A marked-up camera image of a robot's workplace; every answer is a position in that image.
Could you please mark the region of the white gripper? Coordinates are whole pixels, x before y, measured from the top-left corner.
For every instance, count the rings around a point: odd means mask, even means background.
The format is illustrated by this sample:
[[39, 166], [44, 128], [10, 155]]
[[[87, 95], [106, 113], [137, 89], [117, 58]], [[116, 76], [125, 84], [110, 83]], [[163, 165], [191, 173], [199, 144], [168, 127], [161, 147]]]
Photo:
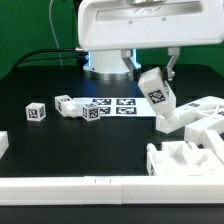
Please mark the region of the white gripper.
[[132, 49], [121, 51], [130, 81], [141, 73], [134, 48], [170, 47], [166, 72], [172, 81], [179, 47], [224, 41], [224, 1], [83, 0], [78, 37], [86, 51]]

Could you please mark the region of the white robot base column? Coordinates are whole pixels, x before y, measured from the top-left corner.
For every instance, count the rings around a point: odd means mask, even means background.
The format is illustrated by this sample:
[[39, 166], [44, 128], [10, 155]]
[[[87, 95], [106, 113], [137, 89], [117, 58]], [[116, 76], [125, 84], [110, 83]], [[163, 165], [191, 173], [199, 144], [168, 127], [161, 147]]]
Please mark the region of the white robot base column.
[[90, 51], [83, 70], [91, 78], [104, 81], [129, 80], [129, 69], [121, 57], [121, 51]]

